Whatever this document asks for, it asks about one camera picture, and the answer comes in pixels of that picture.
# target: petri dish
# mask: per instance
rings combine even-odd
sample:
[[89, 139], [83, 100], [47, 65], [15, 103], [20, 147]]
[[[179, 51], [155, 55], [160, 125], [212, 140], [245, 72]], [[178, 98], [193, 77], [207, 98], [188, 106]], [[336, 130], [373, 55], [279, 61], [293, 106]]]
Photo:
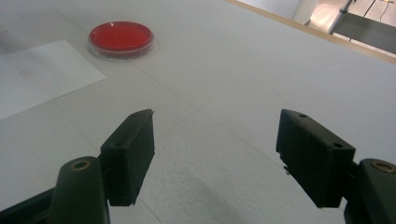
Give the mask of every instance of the petri dish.
[[112, 21], [96, 26], [89, 35], [94, 54], [108, 59], [131, 59], [148, 52], [154, 39], [150, 29], [131, 21]]

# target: white surface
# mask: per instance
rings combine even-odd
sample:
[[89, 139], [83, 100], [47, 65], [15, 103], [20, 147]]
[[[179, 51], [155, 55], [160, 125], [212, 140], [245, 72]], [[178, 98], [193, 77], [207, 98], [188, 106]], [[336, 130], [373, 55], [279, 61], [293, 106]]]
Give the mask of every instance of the white surface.
[[[154, 49], [129, 62], [91, 56], [89, 31], [120, 20], [147, 25]], [[7, 53], [66, 39], [106, 76], [0, 120], [3, 208], [53, 186], [66, 161], [97, 155], [126, 116], [145, 108], [155, 111], [157, 154], [136, 207], [110, 209], [112, 223], [343, 223], [341, 209], [317, 209], [285, 175], [275, 153], [281, 108], [347, 140], [355, 161], [396, 163], [396, 66], [240, 7], [7, 0], [0, 21]]]
[[0, 119], [105, 78], [66, 41], [0, 57]]
[[297, 21], [308, 22], [314, 12], [318, 0], [238, 0], [251, 6], [272, 12], [278, 16]]

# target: screw hole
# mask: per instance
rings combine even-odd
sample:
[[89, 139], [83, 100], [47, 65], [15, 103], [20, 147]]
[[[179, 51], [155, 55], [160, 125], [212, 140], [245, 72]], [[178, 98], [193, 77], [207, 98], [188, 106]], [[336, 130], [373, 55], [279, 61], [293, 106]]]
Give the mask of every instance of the screw hole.
[[90, 161], [76, 161], [71, 165], [72, 171], [82, 171], [91, 165]]
[[333, 143], [332, 145], [335, 146], [335, 147], [343, 147], [343, 145], [341, 145], [339, 143]]
[[372, 165], [376, 169], [383, 171], [385, 173], [390, 173], [390, 174], [396, 173], [396, 167], [390, 163], [382, 162], [382, 161], [373, 161]]

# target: white paper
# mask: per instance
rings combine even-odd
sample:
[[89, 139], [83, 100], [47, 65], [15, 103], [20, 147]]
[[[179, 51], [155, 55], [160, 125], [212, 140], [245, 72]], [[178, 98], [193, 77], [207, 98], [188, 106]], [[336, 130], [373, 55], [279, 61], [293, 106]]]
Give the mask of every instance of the white paper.
[[0, 56], [0, 119], [104, 78], [66, 40]]

